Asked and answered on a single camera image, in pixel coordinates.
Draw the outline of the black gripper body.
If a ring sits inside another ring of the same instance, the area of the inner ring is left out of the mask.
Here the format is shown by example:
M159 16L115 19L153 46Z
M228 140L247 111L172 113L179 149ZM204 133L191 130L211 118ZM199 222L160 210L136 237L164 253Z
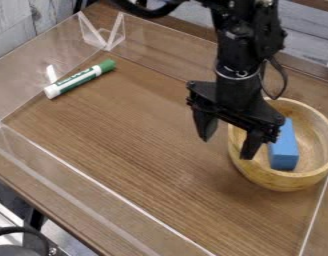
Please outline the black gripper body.
M260 93L255 94L244 109L239 110L239 104L231 106L216 101L215 83L190 81L187 89L190 90L187 104L191 110L192 106L215 110L219 121L227 122L247 133L260 130L264 133L264 143L276 141L286 119L267 103Z

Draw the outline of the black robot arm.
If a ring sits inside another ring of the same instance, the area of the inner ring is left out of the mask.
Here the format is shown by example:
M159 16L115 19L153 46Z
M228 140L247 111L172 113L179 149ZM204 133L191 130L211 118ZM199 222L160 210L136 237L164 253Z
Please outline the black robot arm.
M219 121L247 132L240 158L251 160L260 146L278 139L286 122L268 103L276 97L262 94L266 66L279 65L275 54L287 36L278 0L196 1L211 11L218 36L216 80L187 83L187 105L203 140L214 136Z

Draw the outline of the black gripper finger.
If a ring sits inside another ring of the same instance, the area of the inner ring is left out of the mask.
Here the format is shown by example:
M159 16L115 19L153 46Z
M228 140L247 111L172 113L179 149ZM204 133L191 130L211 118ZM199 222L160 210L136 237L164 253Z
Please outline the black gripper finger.
M250 131L247 133L247 138L243 143L240 158L243 160L252 160L263 143L264 133L260 130Z
M218 130L219 119L216 111L192 106L192 115L199 137L207 142Z

